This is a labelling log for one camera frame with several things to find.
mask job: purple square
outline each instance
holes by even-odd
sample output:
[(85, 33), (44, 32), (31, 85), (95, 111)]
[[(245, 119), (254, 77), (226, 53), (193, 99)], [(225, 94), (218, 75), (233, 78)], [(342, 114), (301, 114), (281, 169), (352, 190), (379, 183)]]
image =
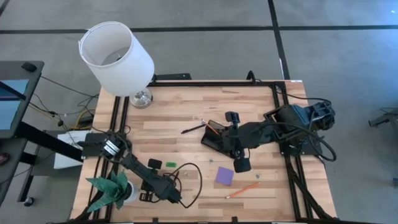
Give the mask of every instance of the purple square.
[(217, 172), (216, 182), (230, 186), (232, 184), (233, 177), (234, 177), (233, 170), (224, 167), (219, 167)]

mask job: wood grain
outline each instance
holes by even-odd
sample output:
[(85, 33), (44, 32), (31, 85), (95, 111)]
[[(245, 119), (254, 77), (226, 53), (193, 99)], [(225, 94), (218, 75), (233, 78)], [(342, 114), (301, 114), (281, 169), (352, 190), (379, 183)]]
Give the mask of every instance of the wood grain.
[[(288, 93), (305, 97), (303, 83), (286, 81), (286, 87)], [(199, 125), (201, 118), (228, 124), (224, 116), (226, 111), (238, 112), (242, 123), (262, 121), (262, 115), (274, 109), (270, 88), (152, 87), (150, 90), (154, 96), (150, 107), (137, 110), (130, 105), (128, 109), (127, 125), (131, 127), (128, 138), (132, 141), (133, 153), (143, 164), (147, 164), (150, 158), (162, 160), (164, 164), (161, 173), (173, 170), (165, 167), (166, 162), (176, 162), (177, 166), (186, 162), (197, 164), (203, 175), (203, 189), (196, 203), (189, 209), (168, 201), (145, 203), (136, 200), (125, 204), (120, 210), (113, 207), (112, 222), (151, 222), (154, 217), (159, 218), (160, 222), (230, 222), (233, 216), (247, 222), (294, 220), (285, 163), (277, 144), (270, 143), (251, 150), (252, 170), (234, 174), (232, 185), (224, 186), (215, 183), (217, 170), (220, 166), (233, 170), (233, 161), (200, 144), (204, 129), (180, 134), (184, 129)], [(94, 127), (104, 131), (108, 129), (113, 100), (114, 96), (101, 90)], [(289, 103), (307, 105), (306, 100), (292, 97), (289, 97)], [(325, 211), (335, 216), (323, 164), (313, 156), (303, 156), (302, 160), (308, 189)], [(93, 176), (95, 163), (96, 158), (89, 158), (83, 163), (72, 218), (79, 215), (87, 205), (91, 185), (85, 178)], [(131, 182), (141, 186), (140, 178), (129, 171), (126, 174)], [(198, 192), (198, 171), (186, 166), (181, 170), (180, 178), (183, 201), (188, 204)], [(261, 184), (234, 198), (224, 199), (255, 182)], [(302, 216), (305, 217), (299, 191), (298, 197)]]

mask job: white lampshade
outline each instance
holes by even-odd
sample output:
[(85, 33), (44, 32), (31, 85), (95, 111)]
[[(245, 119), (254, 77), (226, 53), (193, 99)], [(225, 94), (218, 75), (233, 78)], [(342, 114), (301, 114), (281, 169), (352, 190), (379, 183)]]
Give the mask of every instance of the white lampshade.
[(144, 90), (154, 75), (154, 61), (120, 22), (103, 22), (91, 28), (79, 41), (79, 51), (101, 86), (116, 96)]

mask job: potted plant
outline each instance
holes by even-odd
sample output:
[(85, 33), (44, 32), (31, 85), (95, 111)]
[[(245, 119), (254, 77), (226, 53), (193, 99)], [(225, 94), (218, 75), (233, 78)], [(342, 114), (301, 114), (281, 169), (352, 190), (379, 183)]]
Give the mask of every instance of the potted plant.
[(100, 199), (90, 205), (87, 212), (93, 212), (113, 202), (116, 208), (120, 209), (124, 202), (133, 202), (137, 197), (137, 187), (127, 180), (124, 171), (118, 175), (112, 171), (110, 180), (102, 177), (86, 178), (86, 180), (99, 191), (104, 192)]

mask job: yellow cable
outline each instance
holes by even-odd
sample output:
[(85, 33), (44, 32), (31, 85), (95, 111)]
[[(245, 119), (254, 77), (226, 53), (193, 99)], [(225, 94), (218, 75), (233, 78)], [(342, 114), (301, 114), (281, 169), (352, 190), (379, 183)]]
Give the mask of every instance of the yellow cable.
[[(43, 111), (37, 109), (37, 108), (34, 107), (34, 106), (29, 105), (29, 107), (32, 108), (33, 110), (36, 110), (37, 112), (41, 113), (42, 115), (44, 115), (44, 116), (46, 116), (46, 117), (48, 117), (48, 118), (50, 118), (50, 119), (56, 119), (57, 121), (59, 121), (57, 118), (55, 118), (55, 117), (53, 117), (53, 116), (51, 116), (51, 115), (49, 115), (49, 114), (47, 114), (47, 113), (44, 113)], [(79, 120), (81, 119), (81, 116), (83, 116), (85, 113), (87, 113), (87, 112), (89, 112), (89, 111), (92, 111), (92, 110), (95, 110), (95, 109), (88, 109), (88, 110), (84, 110), (83, 112), (81, 112), (80, 115), (79, 115), (79, 117), (78, 117), (78, 120), (77, 120), (77, 122), (76, 122), (76, 125), (75, 125), (74, 127), (70, 126), (70, 125), (67, 124), (66, 122), (63, 122), (63, 123), (64, 123), (64, 125), (65, 125), (67, 128), (69, 128), (69, 129), (77, 129), (77, 130), (89, 129), (89, 128), (91, 128), (91, 126), (86, 126), (86, 127), (79, 128), (77, 125), (78, 125)]]

